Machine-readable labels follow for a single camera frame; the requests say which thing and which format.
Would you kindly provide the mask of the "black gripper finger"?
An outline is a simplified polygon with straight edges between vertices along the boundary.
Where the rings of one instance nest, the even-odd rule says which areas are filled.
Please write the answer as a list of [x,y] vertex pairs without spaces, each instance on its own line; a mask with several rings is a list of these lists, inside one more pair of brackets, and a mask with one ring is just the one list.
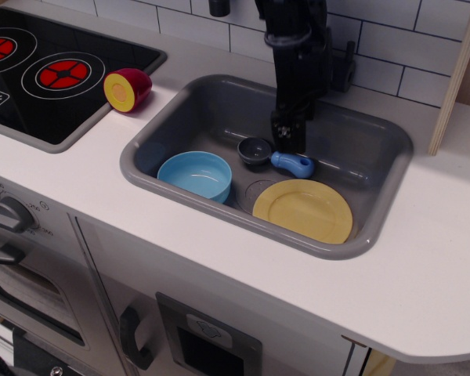
[[302,154],[306,150],[306,118],[303,113],[274,110],[270,118],[273,143],[285,154]]

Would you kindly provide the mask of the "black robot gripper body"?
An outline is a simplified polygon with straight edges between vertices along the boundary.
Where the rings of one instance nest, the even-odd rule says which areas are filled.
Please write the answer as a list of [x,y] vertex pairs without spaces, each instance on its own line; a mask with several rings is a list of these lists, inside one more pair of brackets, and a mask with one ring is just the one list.
[[332,75],[332,31],[329,27],[276,27],[269,46],[277,78],[273,121],[311,120],[315,100],[329,91]]

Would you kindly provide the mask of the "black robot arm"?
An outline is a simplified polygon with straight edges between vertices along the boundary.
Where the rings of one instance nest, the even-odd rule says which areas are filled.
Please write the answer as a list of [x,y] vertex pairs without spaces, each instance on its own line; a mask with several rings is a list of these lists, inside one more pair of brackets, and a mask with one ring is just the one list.
[[270,124],[281,153],[306,151],[306,123],[315,100],[328,93],[332,76],[332,32],[325,1],[257,1],[266,22],[264,41],[273,50],[277,80]]

